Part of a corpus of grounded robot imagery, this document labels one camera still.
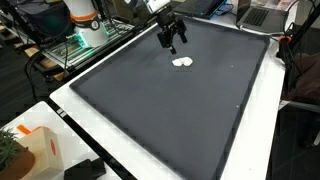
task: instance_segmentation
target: table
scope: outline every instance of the table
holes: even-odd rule
[[[295,13],[296,6],[288,16],[287,26],[294,21]],[[231,14],[201,21],[236,28],[235,16]],[[135,39],[53,92],[50,98],[136,178],[181,179],[69,88],[69,85],[79,77],[106,61]],[[266,177],[285,74],[283,63],[275,58],[277,48],[277,43],[271,42],[254,83],[221,180],[262,180]]]
[[[45,103],[40,102],[21,114],[6,125],[6,128],[13,128],[12,132],[17,133],[17,137],[24,136],[16,129],[18,125],[24,125],[32,130],[38,126],[49,127],[57,134],[63,165],[68,169],[79,162],[90,159],[95,160],[98,155],[89,148],[84,141]],[[105,164],[107,174],[100,177],[102,180],[120,180],[121,178]],[[53,180],[63,179],[64,172],[61,172]]]

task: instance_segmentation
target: black mat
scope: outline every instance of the black mat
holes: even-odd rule
[[[71,88],[183,178],[219,179],[269,39],[184,21],[177,55],[155,28]],[[185,56],[194,64],[172,66]]]

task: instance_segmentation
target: orange box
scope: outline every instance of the orange box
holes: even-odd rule
[[[52,179],[64,170],[57,135],[39,128],[17,140],[35,155],[35,164],[23,180]]]

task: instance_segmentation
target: potted plant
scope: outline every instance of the potted plant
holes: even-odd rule
[[[0,129],[0,179],[16,180],[24,177],[33,167],[34,154],[16,142],[12,129]]]

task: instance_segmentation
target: mat border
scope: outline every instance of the mat border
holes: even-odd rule
[[[240,121],[241,121],[241,118],[242,118],[242,115],[244,113],[244,110],[246,108],[246,105],[247,105],[247,102],[249,100],[249,97],[250,97],[250,94],[251,94],[251,91],[252,91],[252,87],[254,85],[254,82],[256,80],[256,77],[258,75],[258,72],[260,70],[260,67],[261,67],[261,64],[262,64],[262,61],[264,59],[264,56],[266,55],[266,52],[268,50],[268,47],[269,47],[269,44],[270,44],[270,39],[269,37],[267,36],[263,36],[263,35],[258,35],[258,34],[252,34],[250,32],[245,32],[245,31],[239,31],[237,29],[232,29],[232,28],[229,28],[229,27],[224,27],[224,26],[221,26],[221,25],[217,25],[217,24],[211,24],[211,23],[207,23],[207,22],[202,22],[202,21],[198,21],[198,20],[195,20],[195,19],[191,19],[191,18],[187,18],[187,17],[181,17],[183,19],[183,21],[191,21],[192,23],[198,23],[198,24],[201,24],[201,25],[205,25],[205,26],[208,26],[209,28],[211,27],[214,27],[214,28],[217,28],[217,29],[221,29],[222,31],[224,32],[235,32],[235,33],[238,33],[238,34],[242,34],[242,35],[250,35],[252,38],[255,38],[255,39],[258,39],[258,40],[262,40],[264,41],[265,43],[265,48],[263,49],[262,53],[261,53],[261,56],[259,57],[259,60],[257,61],[257,64],[256,64],[256,68],[253,72],[253,75],[251,77],[251,80],[249,81],[249,85],[248,85],[248,88],[246,90],[246,93],[244,95],[244,98],[242,100],[242,103],[239,107],[239,111],[236,115],[236,118],[235,118],[235,121],[234,121],[234,124],[232,126],[232,130],[228,136],[228,140],[226,142],[226,145],[224,147],[224,153],[223,155],[220,157],[220,160],[218,162],[218,166],[215,170],[215,173],[213,174],[212,176],[212,180],[219,180],[222,176],[222,173],[223,173],[223,170],[225,168],[225,165],[226,165],[226,162],[228,160],[228,157],[229,157],[229,154],[230,154],[230,150],[231,150],[231,147],[232,147],[232,144],[233,144],[233,141],[236,137],[236,134],[237,134],[237,130],[238,130],[238,127],[240,125]],[[132,47],[134,46],[136,43],[140,43],[144,36],[148,36],[150,34],[152,34],[154,31],[159,31],[159,27],[156,26],[154,27],[153,29],[149,30],[148,32],[146,32],[146,34],[142,35],[141,37],[139,37],[137,40],[131,42],[127,47],[125,47],[124,49],[120,50],[118,53],[114,54],[113,56],[111,56],[108,60],[104,61],[102,64],[100,64],[99,66],[95,67],[94,69],[92,69],[91,71],[89,71],[87,74],[84,74],[83,76],[81,76],[79,79],[77,79],[75,82],[73,82],[72,84],[70,84],[70,88],[76,93],[78,94],[84,101],[86,101],[89,105],[91,105],[95,110],[97,110],[100,114],[102,114],[105,118],[107,118],[108,120],[109,119],[114,119],[116,120],[115,118],[113,118],[110,114],[111,113],[108,113],[108,112],[103,112],[105,110],[102,110],[100,109],[99,107],[96,107],[94,105],[94,103],[92,103],[85,95],[82,95],[81,93],[77,92],[78,90],[78,87],[83,84],[84,82],[86,82],[87,80],[90,79],[90,77],[94,76],[96,73],[100,72],[101,70],[103,70],[105,67],[107,67],[108,65],[112,64],[117,58],[117,56],[120,56],[122,55],[122,53],[125,53],[125,49],[129,48],[129,47]],[[119,129],[121,129],[121,131],[123,131],[127,136],[129,136],[131,139],[132,136],[131,134],[128,132],[128,129],[124,128],[121,126],[121,124],[114,124],[115,126],[117,126]],[[143,148],[144,147],[147,147],[145,145],[141,145],[140,142],[136,141],[135,139],[133,139],[136,143],[138,143],[140,146],[142,146]],[[161,161],[162,163],[164,163],[166,166],[168,166],[171,170],[173,170],[175,173],[177,173],[178,175],[180,175],[182,178],[185,178],[185,176],[183,174],[180,174],[179,172],[177,172],[178,170],[174,167],[171,166],[170,163],[168,162],[164,162],[163,160],[159,159],[158,158],[158,155],[157,153],[154,153],[150,150],[148,150],[147,148],[144,148],[145,150],[147,150],[149,153],[151,153],[153,156],[155,156],[155,158],[157,158],[159,161]]]

